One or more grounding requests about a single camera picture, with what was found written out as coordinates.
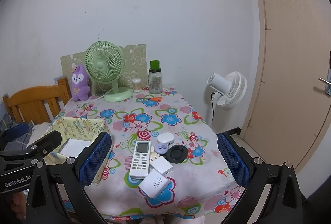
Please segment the person's hand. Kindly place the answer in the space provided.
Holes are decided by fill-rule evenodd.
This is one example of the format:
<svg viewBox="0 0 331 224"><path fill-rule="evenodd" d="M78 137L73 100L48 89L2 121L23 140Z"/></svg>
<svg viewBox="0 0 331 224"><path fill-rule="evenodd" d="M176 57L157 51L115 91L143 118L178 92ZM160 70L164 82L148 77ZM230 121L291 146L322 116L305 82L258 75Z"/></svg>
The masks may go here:
<svg viewBox="0 0 331 224"><path fill-rule="evenodd" d="M26 196L23 192L15 193L12 195L11 208L15 212L19 220L26 217Z"/></svg>

